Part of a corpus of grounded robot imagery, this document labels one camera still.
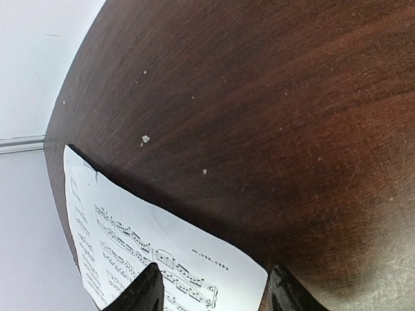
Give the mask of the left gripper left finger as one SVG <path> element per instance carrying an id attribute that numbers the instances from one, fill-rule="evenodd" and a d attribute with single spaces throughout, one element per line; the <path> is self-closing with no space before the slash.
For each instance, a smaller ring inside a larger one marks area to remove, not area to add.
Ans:
<path id="1" fill-rule="evenodd" d="M 162 311 L 163 277 L 156 263 L 150 263 L 105 311 Z"/>

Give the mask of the sheet music page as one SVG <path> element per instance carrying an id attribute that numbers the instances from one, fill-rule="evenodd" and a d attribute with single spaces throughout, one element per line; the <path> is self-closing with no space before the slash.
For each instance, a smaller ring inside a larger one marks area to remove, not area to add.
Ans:
<path id="1" fill-rule="evenodd" d="M 166 310 L 258 310 L 267 272 L 231 244 L 119 187 L 64 148 L 65 197 L 82 282 L 106 308 L 150 264 Z"/>

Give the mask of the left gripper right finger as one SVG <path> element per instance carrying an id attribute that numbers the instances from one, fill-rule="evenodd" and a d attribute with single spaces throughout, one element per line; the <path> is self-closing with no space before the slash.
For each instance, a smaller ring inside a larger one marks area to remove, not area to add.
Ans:
<path id="1" fill-rule="evenodd" d="M 320 309 L 320 303 L 284 265 L 273 268 L 268 289 L 271 310 Z"/>

